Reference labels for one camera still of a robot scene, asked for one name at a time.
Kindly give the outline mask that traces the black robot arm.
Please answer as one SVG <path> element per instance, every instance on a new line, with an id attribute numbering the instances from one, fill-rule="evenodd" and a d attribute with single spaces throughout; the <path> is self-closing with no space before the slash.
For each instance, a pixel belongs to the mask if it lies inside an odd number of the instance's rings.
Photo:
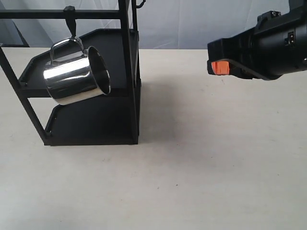
<path id="1" fill-rule="evenodd" d="M 255 27 L 207 44 L 207 71 L 273 81 L 307 69 L 307 2 L 290 0 L 289 12 L 268 11 Z"/>

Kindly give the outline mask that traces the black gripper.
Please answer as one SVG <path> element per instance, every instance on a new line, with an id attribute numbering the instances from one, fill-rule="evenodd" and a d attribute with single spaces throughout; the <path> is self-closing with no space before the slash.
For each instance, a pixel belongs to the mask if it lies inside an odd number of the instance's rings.
<path id="1" fill-rule="evenodd" d="M 273 81 L 282 74 L 270 73 L 260 65 L 261 58 L 253 47 L 254 30 L 207 44 L 207 71 L 210 75 L 230 75 L 240 79 Z"/>

